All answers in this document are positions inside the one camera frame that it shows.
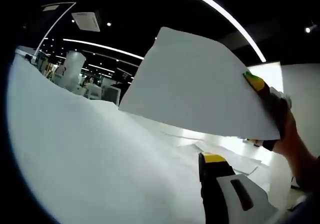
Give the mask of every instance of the curved light strip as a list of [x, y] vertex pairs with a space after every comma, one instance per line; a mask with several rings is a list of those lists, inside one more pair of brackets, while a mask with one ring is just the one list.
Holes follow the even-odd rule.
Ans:
[[132, 54], [132, 53], [130, 53], [130, 52], [126, 52], [126, 51], [124, 51], [124, 50], [115, 49], [115, 48], [113, 48], [113, 47], [109, 47], [109, 46], [106, 46], [106, 45], [100, 45], [100, 44], [96, 44], [96, 43], [92, 43], [92, 42], [87, 42], [87, 41], [83, 41], [83, 40], [72, 40], [72, 39], [63, 39], [63, 40], [66, 41], [66, 42], [82, 43], [82, 44], [87, 44], [87, 45], [95, 46], [95, 47], [98, 47], [98, 48], [108, 49], [108, 50], [115, 51], [115, 52], [118, 52], [118, 53], [126, 54], [126, 55], [131, 56], [131, 57], [134, 57], [134, 58], [139, 58], [139, 59], [141, 59], [141, 60], [144, 59], [142, 56], [135, 55], [135, 54]]
[[224, 16], [232, 25], [234, 25], [235, 28], [243, 35], [243, 37], [247, 40], [247, 42], [252, 46], [256, 54], [259, 56], [260, 60], [265, 63], [266, 59], [262, 52], [260, 51], [259, 47], [255, 43], [255, 41], [252, 39], [252, 37], [248, 34], [248, 32], [240, 25], [237, 20], [229, 14], [222, 6], [217, 4], [213, 0], [202, 0], [205, 3], [207, 3], [209, 6], [214, 8], [217, 12], [219, 12], [222, 16]]

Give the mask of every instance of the air conditioning vent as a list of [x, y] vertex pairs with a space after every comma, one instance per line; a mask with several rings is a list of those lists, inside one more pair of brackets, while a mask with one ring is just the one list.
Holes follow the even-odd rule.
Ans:
[[100, 32], [99, 18], [95, 12], [75, 12], [72, 17], [80, 30]]

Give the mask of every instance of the ceiling air conditioner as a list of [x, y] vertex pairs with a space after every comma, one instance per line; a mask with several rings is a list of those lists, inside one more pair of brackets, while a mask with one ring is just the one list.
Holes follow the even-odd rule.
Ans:
[[74, 12], [72, 17], [80, 30], [100, 32], [99, 15], [95, 12]]

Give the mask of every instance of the black ceiling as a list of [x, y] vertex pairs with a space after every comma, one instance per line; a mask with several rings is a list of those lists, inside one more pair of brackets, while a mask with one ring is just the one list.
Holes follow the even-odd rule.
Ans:
[[[267, 62], [281, 61], [283, 65], [320, 63], [319, 28], [305, 32], [305, 27], [311, 26], [312, 22], [319, 23], [316, 0], [215, 1], [248, 31]], [[138, 66], [141, 60], [63, 39], [96, 43], [144, 57], [161, 27], [219, 41], [247, 66], [261, 63], [237, 29], [202, 0], [43, 0], [44, 5], [61, 2], [76, 2], [76, 5], [55, 25], [41, 49], [63, 57], [69, 50], [84, 50], [85, 68], [89, 68], [88, 64], [102, 63], [104, 68], [116, 70], [118, 67], [134, 75], [137, 67], [125, 62]], [[101, 14], [101, 32], [80, 30], [72, 22], [71, 13], [95, 11]], [[47, 31], [50, 24], [41, 27]], [[34, 45], [31, 40], [24, 40], [24, 43]]]

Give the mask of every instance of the ceiling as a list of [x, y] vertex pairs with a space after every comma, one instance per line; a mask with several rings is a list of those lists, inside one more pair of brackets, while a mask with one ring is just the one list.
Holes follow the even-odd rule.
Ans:
[[[320, 63], [319, 29], [306, 33], [305, 28], [319, 23], [315, 0], [214, 0], [229, 12], [261, 50], [267, 62], [282, 65]], [[141, 59], [87, 44], [63, 41], [72, 39], [119, 49], [144, 57], [161, 27], [169, 27], [227, 46], [246, 66], [261, 59], [242, 34], [220, 13], [202, 0], [43, 0], [43, 5], [76, 2], [54, 26], [41, 49], [65, 57], [69, 50], [82, 52], [84, 68], [92, 73], [121, 72], [135, 75]], [[100, 32], [80, 30], [71, 13], [96, 12], [101, 17]], [[36, 47], [51, 23], [37, 20], [37, 38], [24, 38], [26, 46]]]

